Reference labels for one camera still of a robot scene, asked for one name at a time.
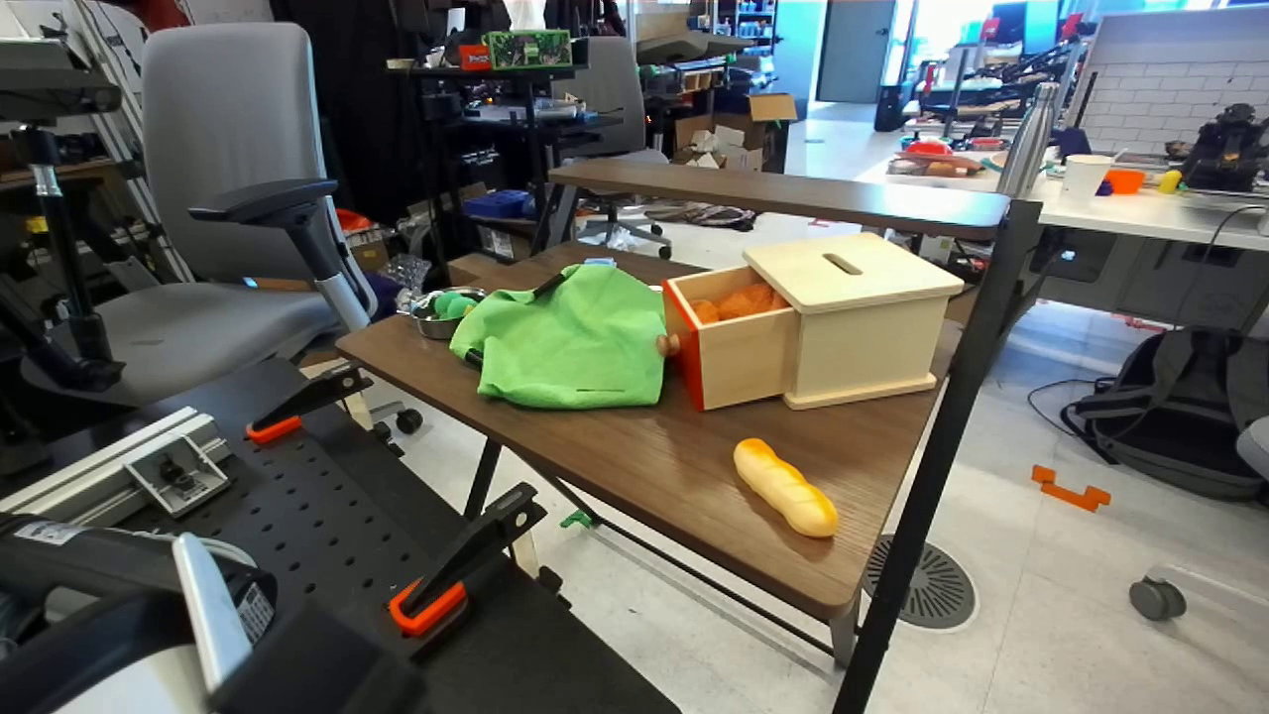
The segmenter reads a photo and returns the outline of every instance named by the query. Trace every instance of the orange cup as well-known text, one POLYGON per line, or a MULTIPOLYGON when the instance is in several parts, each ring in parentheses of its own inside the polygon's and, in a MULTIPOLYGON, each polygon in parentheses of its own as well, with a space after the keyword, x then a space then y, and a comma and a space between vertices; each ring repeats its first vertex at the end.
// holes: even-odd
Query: orange cup
POLYGON ((1105 169, 1105 184, 1109 184, 1109 194, 1142 194, 1148 169, 1142 169, 1142 165, 1130 165, 1130 164, 1113 164, 1113 165, 1105 169))

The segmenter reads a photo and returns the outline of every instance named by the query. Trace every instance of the green towel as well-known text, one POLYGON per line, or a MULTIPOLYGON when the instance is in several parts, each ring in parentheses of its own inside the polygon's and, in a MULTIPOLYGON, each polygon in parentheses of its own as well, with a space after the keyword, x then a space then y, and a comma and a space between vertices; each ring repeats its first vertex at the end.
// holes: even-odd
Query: green towel
POLYGON ((476 391, 524 407, 660 403, 668 305, 620 267, 583 263, 544 290, 484 299, 448 349, 479 361, 476 391))

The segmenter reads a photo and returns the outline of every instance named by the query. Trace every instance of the chair wheel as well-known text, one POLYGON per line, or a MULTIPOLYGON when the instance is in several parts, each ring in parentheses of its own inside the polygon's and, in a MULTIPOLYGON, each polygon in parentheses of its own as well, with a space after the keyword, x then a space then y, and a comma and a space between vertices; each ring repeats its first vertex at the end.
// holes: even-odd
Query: chair wheel
POLYGON ((397 434, 418 434, 418 430, 426 430, 422 407, 399 407, 399 414, 397 414, 397 434))
POLYGON ((1186 616, 1186 596, 1165 580, 1138 580, 1128 600, 1150 621, 1171 621, 1186 616))

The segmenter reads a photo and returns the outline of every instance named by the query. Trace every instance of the chair armrest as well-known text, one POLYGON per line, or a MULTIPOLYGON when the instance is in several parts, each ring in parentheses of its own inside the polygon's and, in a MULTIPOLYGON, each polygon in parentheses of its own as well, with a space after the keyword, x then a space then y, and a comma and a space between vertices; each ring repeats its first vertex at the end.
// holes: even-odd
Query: chair armrest
POLYGON ((287 177, 287 184, 258 184, 212 194, 191 206, 200 221, 247 221, 247 226, 295 226, 306 217, 318 198, 333 194, 336 177, 287 177))

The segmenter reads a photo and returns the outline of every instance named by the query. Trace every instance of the orange handle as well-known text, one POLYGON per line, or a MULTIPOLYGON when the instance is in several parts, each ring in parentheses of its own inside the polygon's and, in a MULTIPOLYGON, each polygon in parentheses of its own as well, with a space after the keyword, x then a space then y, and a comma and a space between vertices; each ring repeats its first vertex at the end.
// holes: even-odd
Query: orange handle
POLYGON ((278 440, 298 438, 302 430, 306 430, 306 419, 295 414, 295 415, 275 419, 275 423, 265 423, 265 430, 247 423, 247 440, 258 444, 258 447, 271 447, 271 444, 278 444, 278 440))
POLYGON ((403 637, 426 637, 433 631, 439 631, 443 621, 454 621, 466 607, 467 607, 467 587, 454 582, 443 587, 429 607, 422 612, 403 612, 403 600, 418 590, 422 582, 414 580, 410 587, 399 587, 389 600, 389 619, 403 637))
POLYGON ((1099 512, 1099 508, 1109 505, 1109 491, 1103 491, 1103 487, 1084 487, 1084 491, 1062 487, 1062 483, 1059 483, 1059 472, 1055 472, 1055 469, 1043 469, 1043 464, 1033 464, 1033 483, 1041 483, 1041 491, 1046 491, 1046 497, 1055 497, 1055 500, 1062 500, 1062 505, 1074 505, 1074 508, 1084 508, 1084 512, 1099 512))

